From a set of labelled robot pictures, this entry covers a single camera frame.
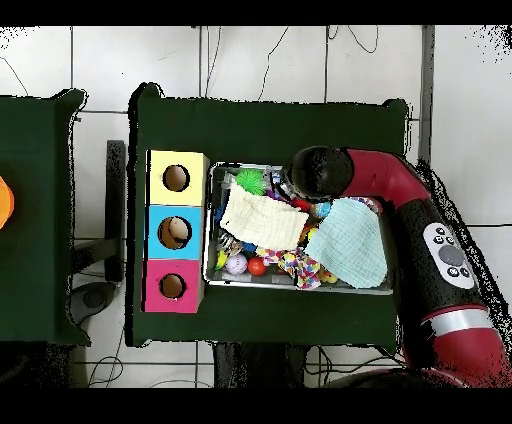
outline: pink block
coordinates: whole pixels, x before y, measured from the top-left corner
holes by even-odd
[[[169,299],[160,292],[160,280],[177,274],[185,281],[185,291],[178,299]],[[147,263],[145,312],[194,314],[203,297],[201,264],[197,260],[152,259]]]

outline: white ball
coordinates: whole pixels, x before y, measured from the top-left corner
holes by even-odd
[[[240,275],[247,269],[247,258],[239,253],[230,256],[226,262],[226,269],[232,275]]]

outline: green fuzzy ball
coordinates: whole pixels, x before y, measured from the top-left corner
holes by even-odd
[[[263,182],[263,172],[257,169],[244,169],[236,176],[236,183],[245,191],[263,196],[265,193],[265,184]]]

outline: shape sorter box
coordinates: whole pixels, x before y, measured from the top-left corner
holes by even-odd
[[[193,314],[203,299],[204,281],[201,277],[201,261],[196,260],[148,260],[146,273],[146,296],[144,312],[174,312]],[[185,289],[183,294],[172,299],[161,292],[162,279],[168,275],[178,276]]]
[[[209,166],[206,156],[195,152],[161,150],[151,150],[150,155],[150,204],[204,206]],[[169,189],[165,184],[166,173],[173,170],[185,179],[184,186],[178,184],[178,191]]]
[[[201,153],[147,152],[148,222],[145,225],[148,228],[144,229],[147,251],[141,305],[144,312],[196,313],[198,310],[204,293],[201,266],[208,165],[208,159]],[[176,223],[174,218],[186,224],[187,237],[181,245],[171,243],[171,248],[161,236],[171,222]],[[174,288],[168,288],[169,281]]]

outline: light blue cloth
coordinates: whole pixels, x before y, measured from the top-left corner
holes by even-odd
[[[334,201],[305,253],[356,288],[377,287],[387,273],[378,217],[357,200]]]

